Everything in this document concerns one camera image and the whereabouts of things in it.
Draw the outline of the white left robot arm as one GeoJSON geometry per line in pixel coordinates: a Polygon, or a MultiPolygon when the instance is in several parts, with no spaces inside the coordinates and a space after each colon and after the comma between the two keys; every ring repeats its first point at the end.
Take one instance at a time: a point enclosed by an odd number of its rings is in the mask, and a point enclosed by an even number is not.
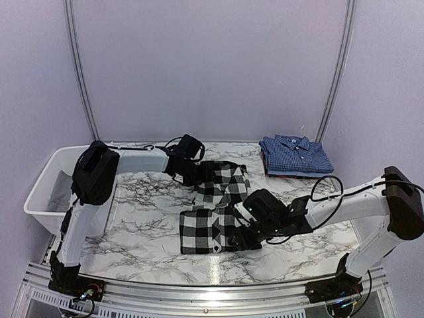
{"type": "Polygon", "coordinates": [[[83,279],[70,268],[80,266],[89,226],[112,195],[116,175],[159,172],[180,177],[183,186],[196,186],[215,177],[213,165],[203,161],[204,154],[204,144],[188,134],[171,146],[133,148],[95,141],[83,151],[72,174],[71,190],[76,201],[64,217],[59,245],[50,257],[51,267],[65,268],[58,275],[59,286],[70,295],[83,290],[83,279]]]}

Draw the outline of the black white checkered shirt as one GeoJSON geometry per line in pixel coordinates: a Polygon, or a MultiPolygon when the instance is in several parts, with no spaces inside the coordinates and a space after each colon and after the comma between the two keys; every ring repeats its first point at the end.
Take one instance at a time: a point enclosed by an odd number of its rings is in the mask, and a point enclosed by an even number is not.
{"type": "Polygon", "coordinates": [[[215,181],[193,187],[192,207],[180,213],[181,254],[215,254],[227,252],[227,227],[244,227],[250,231],[252,217],[235,210],[250,194],[248,169],[244,164],[212,161],[215,181]]]}

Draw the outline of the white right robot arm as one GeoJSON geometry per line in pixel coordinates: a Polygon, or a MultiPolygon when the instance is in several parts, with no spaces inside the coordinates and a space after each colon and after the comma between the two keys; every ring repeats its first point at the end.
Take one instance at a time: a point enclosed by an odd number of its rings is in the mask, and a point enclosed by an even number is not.
{"type": "Polygon", "coordinates": [[[395,166],[363,185],[342,189],[327,197],[312,194],[294,199],[289,205],[267,189],[259,189],[233,206],[241,226],[229,239],[230,245],[247,250],[274,238],[309,234],[334,223],[381,216],[378,228],[361,245],[342,257],[328,291],[343,296],[375,263],[403,241],[423,235],[423,188],[395,166]]]}

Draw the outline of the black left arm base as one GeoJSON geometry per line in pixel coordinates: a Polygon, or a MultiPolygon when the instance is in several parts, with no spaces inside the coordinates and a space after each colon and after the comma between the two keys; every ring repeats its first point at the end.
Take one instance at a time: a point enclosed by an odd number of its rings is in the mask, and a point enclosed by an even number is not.
{"type": "Polygon", "coordinates": [[[50,259],[50,281],[48,289],[69,296],[81,297],[93,290],[90,297],[94,301],[103,299],[105,282],[103,280],[80,276],[81,264],[65,266],[54,254],[50,259]]]}

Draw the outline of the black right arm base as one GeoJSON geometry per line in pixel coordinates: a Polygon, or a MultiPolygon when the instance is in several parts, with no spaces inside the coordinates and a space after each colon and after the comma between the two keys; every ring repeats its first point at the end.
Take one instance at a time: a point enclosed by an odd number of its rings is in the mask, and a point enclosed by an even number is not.
{"type": "Polygon", "coordinates": [[[346,271],[348,253],[340,260],[333,278],[315,280],[305,286],[305,296],[310,303],[330,301],[351,295],[359,295],[363,291],[361,278],[351,276],[346,271]]]}

